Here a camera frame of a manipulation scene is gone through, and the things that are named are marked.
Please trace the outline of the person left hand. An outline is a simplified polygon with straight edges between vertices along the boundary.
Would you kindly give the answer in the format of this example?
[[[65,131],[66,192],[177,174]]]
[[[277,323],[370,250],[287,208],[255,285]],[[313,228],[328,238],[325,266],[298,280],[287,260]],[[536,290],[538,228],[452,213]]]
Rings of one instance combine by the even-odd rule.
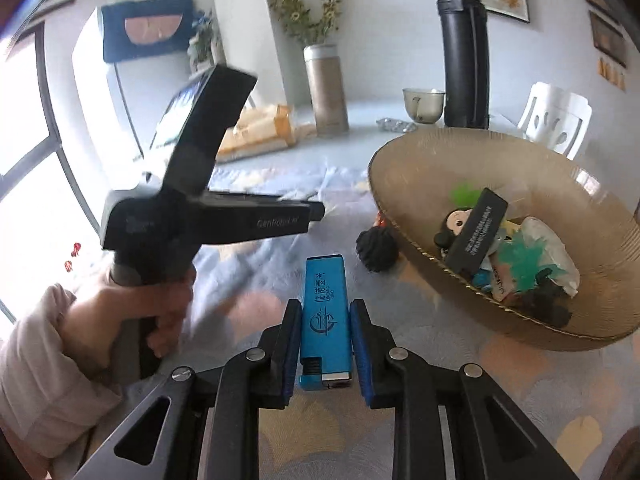
[[[58,333],[64,354],[85,374],[98,374],[110,366],[122,324],[152,318],[155,327],[145,344],[154,356],[167,356],[177,347],[195,280],[193,268],[172,283],[134,287],[117,285],[106,273],[100,275],[78,290],[62,317]]]

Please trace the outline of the pink sleeve forearm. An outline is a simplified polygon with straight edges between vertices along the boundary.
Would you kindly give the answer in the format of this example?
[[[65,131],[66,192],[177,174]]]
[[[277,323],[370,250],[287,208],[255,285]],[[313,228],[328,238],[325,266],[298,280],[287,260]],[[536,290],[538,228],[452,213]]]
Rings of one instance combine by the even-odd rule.
[[[1,345],[1,427],[21,450],[58,457],[116,408],[117,387],[94,382],[63,352],[58,326],[75,301],[53,285]]]

